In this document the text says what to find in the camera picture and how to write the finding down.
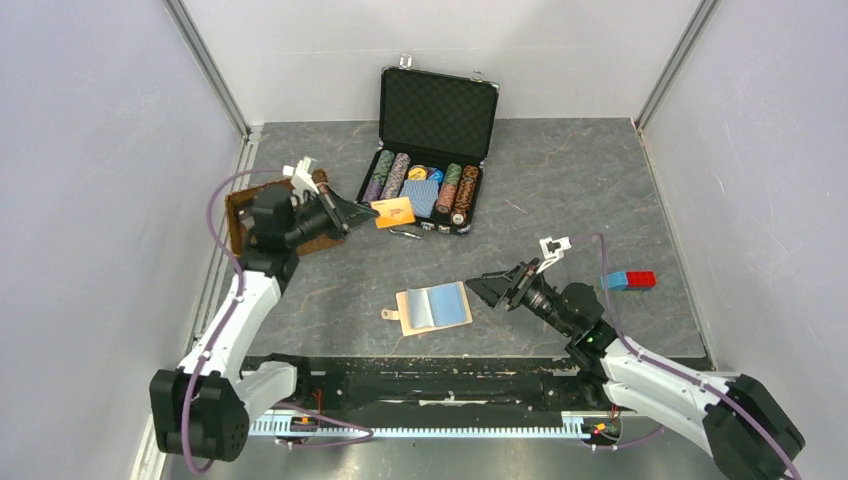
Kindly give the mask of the red toy brick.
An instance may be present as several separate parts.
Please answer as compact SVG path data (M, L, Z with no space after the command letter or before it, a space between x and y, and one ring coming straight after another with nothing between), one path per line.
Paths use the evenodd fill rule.
M653 271L627 271L627 290L647 291L653 289L657 285L657 278Z

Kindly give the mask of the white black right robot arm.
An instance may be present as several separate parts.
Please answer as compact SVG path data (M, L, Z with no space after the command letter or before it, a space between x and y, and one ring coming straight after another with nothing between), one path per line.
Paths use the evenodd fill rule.
M700 447L728 479L796 479L806 440L757 379L695 371L654 355L604 319L595 289L558 289L539 261L467 280L489 307L524 307L568 340L577 392L591 408L608 403L649 417Z

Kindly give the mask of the blue toy brick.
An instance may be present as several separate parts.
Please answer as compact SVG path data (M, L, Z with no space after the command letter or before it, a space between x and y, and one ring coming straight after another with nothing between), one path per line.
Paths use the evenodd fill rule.
M607 291L626 291L629 289L628 274L616 271L601 276L601 286Z

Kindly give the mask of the blue dealer button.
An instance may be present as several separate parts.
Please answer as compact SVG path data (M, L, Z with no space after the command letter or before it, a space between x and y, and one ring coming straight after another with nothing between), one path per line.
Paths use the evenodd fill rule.
M443 181L444 181L444 177L445 177L445 174L444 174L444 172L443 172L442 170L440 170L440 169L435 169L435 168L433 168L433 169L429 169L429 170L428 170L428 176L427 176L427 179L428 179L428 180L431 180L431 181L435 181L435 182L437 182L439 185L441 185L441 184L443 183Z

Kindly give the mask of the red green chip stack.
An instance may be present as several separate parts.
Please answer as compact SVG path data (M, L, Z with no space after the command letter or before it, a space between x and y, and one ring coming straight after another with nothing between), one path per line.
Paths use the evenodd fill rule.
M439 190L438 199L435 204L436 211L447 214L453 206L459 181L463 168L459 164L451 163L446 168L443 182Z

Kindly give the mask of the purple green chip stack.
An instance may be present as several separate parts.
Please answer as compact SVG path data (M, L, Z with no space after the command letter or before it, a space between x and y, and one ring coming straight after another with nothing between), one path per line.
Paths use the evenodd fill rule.
M362 201L364 203L370 203L380 199L394 160L395 154L392 151L381 151L367 182L365 192L362 195Z

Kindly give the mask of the black poker chip case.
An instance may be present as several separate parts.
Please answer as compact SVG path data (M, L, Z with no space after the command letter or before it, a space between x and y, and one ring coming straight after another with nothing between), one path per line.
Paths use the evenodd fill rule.
M449 164L480 168L468 220L451 223L451 211L441 214L434 206L430 217L416 217L413 224L425 231L465 236L477 207L484 178L484 163L490 150L501 87L479 76L462 77L415 68L412 56L402 54L395 65L382 69L378 148L362 180L356 201L362 201L367 182L382 150L407 153L412 166L422 165L444 172Z

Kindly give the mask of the left aluminium frame post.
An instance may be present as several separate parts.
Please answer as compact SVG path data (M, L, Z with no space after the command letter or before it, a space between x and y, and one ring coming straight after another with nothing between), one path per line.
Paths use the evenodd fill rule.
M231 124L241 137L247 138L251 134L252 127L238 106L186 3L182 0L164 0L163 3Z

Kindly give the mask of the blue playing card deck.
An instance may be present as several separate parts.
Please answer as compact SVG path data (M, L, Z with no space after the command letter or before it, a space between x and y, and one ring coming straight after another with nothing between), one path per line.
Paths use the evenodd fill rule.
M416 217L431 216L439 197L439 183L435 180L411 180L404 182L400 197L407 197Z

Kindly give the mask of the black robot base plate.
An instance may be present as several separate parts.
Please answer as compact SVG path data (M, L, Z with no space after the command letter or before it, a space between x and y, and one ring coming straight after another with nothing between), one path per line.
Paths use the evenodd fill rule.
M290 401L379 427L553 427L611 403L563 357L269 355L297 369Z

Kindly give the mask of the right aluminium frame post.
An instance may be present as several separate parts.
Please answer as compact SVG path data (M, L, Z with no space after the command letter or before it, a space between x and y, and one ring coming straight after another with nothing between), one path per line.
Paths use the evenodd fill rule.
M671 88L719 5L719 0L701 0L698 2L694 13L687 22L683 33L673 48L639 114L633 121L634 128L640 136L644 134L646 128L657 113L665 95Z

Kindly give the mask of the brown woven divided basket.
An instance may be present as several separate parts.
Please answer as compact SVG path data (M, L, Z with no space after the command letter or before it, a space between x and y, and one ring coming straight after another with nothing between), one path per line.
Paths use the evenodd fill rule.
M312 174L318 185L327 185L326 175ZM308 242L292 242L294 207L300 198L292 193L290 180L274 180L225 197L230 248L243 263L297 257L343 242L321 235Z

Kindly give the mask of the brown orange chip stack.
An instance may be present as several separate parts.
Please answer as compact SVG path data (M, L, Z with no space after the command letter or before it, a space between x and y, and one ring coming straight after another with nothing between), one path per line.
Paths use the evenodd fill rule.
M468 165L463 169L451 212L453 225L461 226L467 222L479 177L479 167Z

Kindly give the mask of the purple grey chip stack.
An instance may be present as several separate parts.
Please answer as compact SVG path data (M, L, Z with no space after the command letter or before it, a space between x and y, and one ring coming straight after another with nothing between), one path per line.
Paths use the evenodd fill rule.
M402 184L406 178L406 172L410 164L410 156L407 153L398 153L387 174L379 199L386 200L397 198Z

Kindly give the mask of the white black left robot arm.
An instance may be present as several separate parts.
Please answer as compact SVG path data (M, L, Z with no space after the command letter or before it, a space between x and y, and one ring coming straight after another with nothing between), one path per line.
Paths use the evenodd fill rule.
M178 366L158 370L149 386L159 450L182 455L194 474L234 461L252 422L275 404L297 408L312 399L313 379L289 362L267 361L243 375L247 351L293 280L298 248L321 236L343 239L379 215L325 183L300 194L266 186L249 211L253 225L240 255L229 257L235 276L223 305Z

